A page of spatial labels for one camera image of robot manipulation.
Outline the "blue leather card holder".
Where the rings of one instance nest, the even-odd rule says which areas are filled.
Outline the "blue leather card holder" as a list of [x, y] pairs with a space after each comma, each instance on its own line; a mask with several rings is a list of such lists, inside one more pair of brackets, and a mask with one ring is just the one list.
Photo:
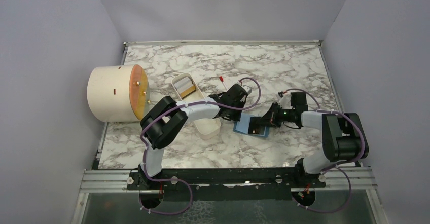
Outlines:
[[249, 136], [267, 138], [269, 135], [269, 129], [266, 130], [266, 133], [264, 136], [248, 134], [248, 126], [249, 126], [249, 121], [250, 121], [251, 117], [254, 117], [254, 115], [247, 114], [247, 113], [241, 113], [240, 120], [236, 121], [234, 123], [233, 132], [244, 134], [244, 135], [249, 135]]

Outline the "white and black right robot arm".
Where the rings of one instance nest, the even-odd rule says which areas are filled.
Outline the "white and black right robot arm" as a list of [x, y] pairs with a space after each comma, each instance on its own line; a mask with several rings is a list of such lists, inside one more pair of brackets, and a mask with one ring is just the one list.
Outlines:
[[369, 146], [358, 114], [309, 110], [304, 91], [292, 92], [290, 105], [290, 109], [285, 109], [279, 103], [273, 103], [262, 117], [251, 117], [248, 133], [256, 135], [265, 129], [279, 128], [285, 122], [294, 123], [296, 129], [321, 131], [322, 148], [311, 156], [299, 159], [295, 165], [293, 182], [297, 186], [307, 186], [312, 182], [313, 175], [367, 157]]

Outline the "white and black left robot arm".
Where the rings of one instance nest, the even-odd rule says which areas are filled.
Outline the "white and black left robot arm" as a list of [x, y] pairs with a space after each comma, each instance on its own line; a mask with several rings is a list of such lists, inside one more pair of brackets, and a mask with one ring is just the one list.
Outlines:
[[249, 86], [236, 83], [226, 92], [192, 102], [163, 97], [140, 122], [140, 139], [145, 144], [140, 164], [143, 170], [141, 184], [148, 189], [159, 184], [164, 149], [175, 140], [187, 122], [217, 118], [238, 121], [251, 91]]

